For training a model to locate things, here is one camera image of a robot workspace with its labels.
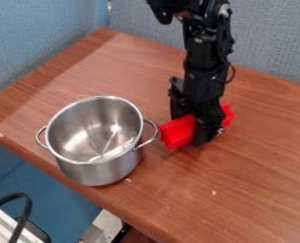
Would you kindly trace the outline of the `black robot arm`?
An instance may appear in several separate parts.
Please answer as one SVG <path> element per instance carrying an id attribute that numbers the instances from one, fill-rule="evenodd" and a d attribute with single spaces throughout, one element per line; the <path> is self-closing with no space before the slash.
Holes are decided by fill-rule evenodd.
<path id="1" fill-rule="evenodd" d="M 146 0 L 161 24 L 183 25 L 185 76 L 170 78 L 171 121 L 161 125 L 162 141 L 175 149 L 210 142 L 230 124 L 230 106 L 219 102 L 235 77 L 229 61 L 234 38 L 229 0 Z"/>

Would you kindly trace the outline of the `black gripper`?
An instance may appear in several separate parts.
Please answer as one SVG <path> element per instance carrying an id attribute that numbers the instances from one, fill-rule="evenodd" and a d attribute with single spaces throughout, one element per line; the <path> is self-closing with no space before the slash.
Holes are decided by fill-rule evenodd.
<path id="1" fill-rule="evenodd" d="M 183 63 L 185 77 L 170 78 L 170 117 L 173 120 L 194 114 L 194 109 L 209 114 L 195 119 L 191 145 L 198 147 L 210 142 L 221 128 L 218 118 L 219 99 L 227 83 L 227 64 L 225 62 L 203 67 Z"/>

